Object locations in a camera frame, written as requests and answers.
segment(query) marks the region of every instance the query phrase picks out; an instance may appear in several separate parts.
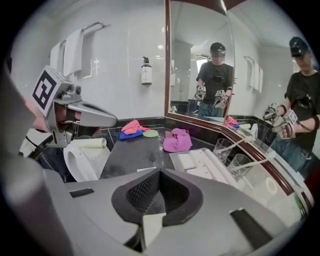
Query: black cap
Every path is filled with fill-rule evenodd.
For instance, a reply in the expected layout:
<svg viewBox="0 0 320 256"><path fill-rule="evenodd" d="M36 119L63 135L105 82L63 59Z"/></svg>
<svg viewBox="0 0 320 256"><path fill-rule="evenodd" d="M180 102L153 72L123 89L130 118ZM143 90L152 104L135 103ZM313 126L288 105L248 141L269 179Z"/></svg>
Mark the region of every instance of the black cap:
<svg viewBox="0 0 320 256"><path fill-rule="evenodd" d="M294 36L290 42L290 51L292 57L303 57L308 52L309 48L305 41L300 37Z"/></svg>
<svg viewBox="0 0 320 256"><path fill-rule="evenodd" d="M226 56L226 48L220 42L214 42L211 44L210 51L213 57L224 57Z"/></svg>

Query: purple cloth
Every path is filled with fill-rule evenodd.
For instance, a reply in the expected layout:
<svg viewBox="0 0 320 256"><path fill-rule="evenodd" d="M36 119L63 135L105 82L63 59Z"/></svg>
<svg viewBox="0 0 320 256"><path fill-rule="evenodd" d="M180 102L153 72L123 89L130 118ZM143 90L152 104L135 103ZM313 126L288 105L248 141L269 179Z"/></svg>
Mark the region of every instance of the purple cloth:
<svg viewBox="0 0 320 256"><path fill-rule="evenodd" d="M175 153L188 151L191 146L191 139L185 129L175 128L171 131L173 137L166 137L163 142L163 150Z"/></svg>
<svg viewBox="0 0 320 256"><path fill-rule="evenodd" d="M144 134L142 132L142 130L138 130L136 133L134 134L130 134L130 135L126 135L123 131L120 133L119 139L120 140L126 140L126 139L130 139L130 138L134 138L134 137L138 137L141 136L142 134Z"/></svg>

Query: man in black shirt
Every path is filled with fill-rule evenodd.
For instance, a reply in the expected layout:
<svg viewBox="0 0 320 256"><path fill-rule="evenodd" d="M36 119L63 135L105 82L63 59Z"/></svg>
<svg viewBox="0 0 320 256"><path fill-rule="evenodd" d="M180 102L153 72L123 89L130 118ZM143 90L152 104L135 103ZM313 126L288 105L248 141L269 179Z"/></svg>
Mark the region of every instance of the man in black shirt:
<svg viewBox="0 0 320 256"><path fill-rule="evenodd" d="M232 93L233 67L225 64L226 48L219 42L210 47L212 60L202 64L197 77L197 89L205 87L205 97L199 105L197 118L223 117L224 108L227 106L228 97ZM225 103L222 107L215 107L217 91L225 92Z"/></svg>
<svg viewBox="0 0 320 256"><path fill-rule="evenodd" d="M292 109L298 121L293 128L282 128L285 139L277 136L270 147L298 172L312 152L319 128L320 74L313 70L311 53L300 37L293 37L289 45L300 72L291 76L285 101L279 107L277 116L283 116Z"/></svg>

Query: black t-shirt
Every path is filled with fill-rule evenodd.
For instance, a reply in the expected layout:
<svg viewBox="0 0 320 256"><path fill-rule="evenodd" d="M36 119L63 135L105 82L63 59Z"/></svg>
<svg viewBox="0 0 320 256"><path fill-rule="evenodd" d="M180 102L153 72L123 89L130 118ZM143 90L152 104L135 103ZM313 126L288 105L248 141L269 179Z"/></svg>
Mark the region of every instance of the black t-shirt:
<svg viewBox="0 0 320 256"><path fill-rule="evenodd" d="M305 76L300 72L294 73L289 81L284 97L288 97L291 108L298 120L304 121L320 114L320 74ZM309 153L315 144L317 131L296 134L292 141Z"/></svg>
<svg viewBox="0 0 320 256"><path fill-rule="evenodd" d="M199 79L204 82L206 91L203 102L214 103L217 91L232 89L233 67L225 63L214 65L211 61L203 63L196 80Z"/></svg>

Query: toothbrush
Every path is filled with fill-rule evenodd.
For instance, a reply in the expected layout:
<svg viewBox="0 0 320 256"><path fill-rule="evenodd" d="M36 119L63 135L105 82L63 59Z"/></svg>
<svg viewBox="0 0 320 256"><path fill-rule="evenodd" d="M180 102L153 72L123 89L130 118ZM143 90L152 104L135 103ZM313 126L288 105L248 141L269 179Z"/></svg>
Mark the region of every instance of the toothbrush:
<svg viewBox="0 0 320 256"><path fill-rule="evenodd" d="M222 148L222 149L215 151L215 153L221 153L221 152L227 151L229 149L233 149L235 146L239 145L241 142L248 143L248 142L253 141L254 139L255 139L254 136L249 136L249 137L243 138L243 139L239 140L238 142L232 144L231 146L228 146L226 148Z"/></svg>
<svg viewBox="0 0 320 256"><path fill-rule="evenodd" d="M276 157L276 152L273 151L273 152L269 153L264 160L249 162L249 163L246 163L244 165L240 165L240 166L237 166L237 167L232 167L230 169L230 172L237 171L237 170L240 170L240 169L246 168L246 167L256 166L256 165L265 163L267 161L270 161L270 160L274 159L275 157Z"/></svg>

